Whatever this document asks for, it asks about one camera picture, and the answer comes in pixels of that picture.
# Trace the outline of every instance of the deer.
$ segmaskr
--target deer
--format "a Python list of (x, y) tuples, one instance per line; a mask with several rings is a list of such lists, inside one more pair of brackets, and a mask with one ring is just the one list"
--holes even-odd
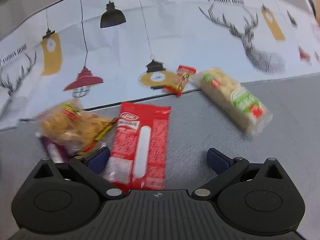
[(222, 21), (219, 20), (218, 17), (214, 16), (212, 12), (213, 4), (214, 3), (212, 3), (208, 9), (209, 15), (205, 14), (200, 7), (199, 9), (211, 22), (228, 28), (233, 36), (238, 37), (242, 41), (244, 51), (255, 68), (265, 71), (268, 74), (273, 74), (275, 72), (284, 70), (284, 60), (277, 53), (260, 51), (252, 44), (252, 39), (254, 36), (253, 30), (258, 26), (259, 21), (257, 13), (256, 18), (254, 18), (253, 15), (243, 6), (244, 9), (250, 14), (251, 23), (249, 23), (246, 17), (244, 17), (246, 25), (244, 26), (244, 33), (241, 33), (234, 24), (226, 20), (224, 14), (222, 14)]
[(8, 89), (8, 95), (12, 96), (15, 92), (17, 92), (17, 90), (19, 89), (22, 81), (25, 79), (26, 76), (28, 76), (28, 74), (30, 73), (30, 71), (32, 70), (33, 66), (36, 64), (36, 60), (37, 60), (37, 52), (35, 52), (35, 58), (32, 61), (32, 59), (25, 53), (26, 57), (29, 60), (29, 66), (26, 70), (24, 70), (23, 66), (21, 65), (21, 74), (17, 77), (16, 79), (16, 85), (15, 87), (13, 86), (13, 84), (10, 82), (9, 80), (9, 76), (7, 75), (7, 80), (4, 80), (2, 78), (2, 70), (3, 68), (0, 69), (0, 87), (3, 87), (5, 89)]

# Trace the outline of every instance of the rice cracker package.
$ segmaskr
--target rice cracker package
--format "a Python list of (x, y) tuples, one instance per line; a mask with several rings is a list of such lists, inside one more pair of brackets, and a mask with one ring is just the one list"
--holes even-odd
[(171, 107), (121, 103), (113, 149), (103, 177), (123, 191), (164, 189)]

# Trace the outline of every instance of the red lampshade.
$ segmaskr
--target red lampshade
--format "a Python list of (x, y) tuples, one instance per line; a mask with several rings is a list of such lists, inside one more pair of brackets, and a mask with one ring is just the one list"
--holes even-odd
[(69, 85), (67, 85), (63, 91), (83, 86), (92, 86), (100, 83), (103, 83), (103, 79), (100, 77), (92, 76), (91, 71), (84, 66), (82, 71), (78, 74), (77, 79)]

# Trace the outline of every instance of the red lamp illustration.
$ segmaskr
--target red lamp illustration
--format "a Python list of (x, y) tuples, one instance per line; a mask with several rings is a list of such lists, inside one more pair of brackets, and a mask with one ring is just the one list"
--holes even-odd
[(67, 85), (63, 91), (73, 90), (72, 96), (74, 98), (80, 98), (89, 92), (91, 86), (101, 83), (103, 83), (103, 79), (93, 76), (91, 71), (84, 66), (78, 74), (77, 79)]

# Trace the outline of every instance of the silver screw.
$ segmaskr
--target silver screw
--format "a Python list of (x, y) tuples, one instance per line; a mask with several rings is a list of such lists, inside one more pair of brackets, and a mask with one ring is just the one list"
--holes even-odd
[(195, 190), (195, 194), (199, 197), (207, 197), (210, 195), (210, 190), (206, 188), (198, 188)]
[(117, 196), (120, 196), (121, 194), (122, 194), (122, 190), (118, 188), (111, 188), (107, 190), (107, 195), (111, 197), (117, 197)]

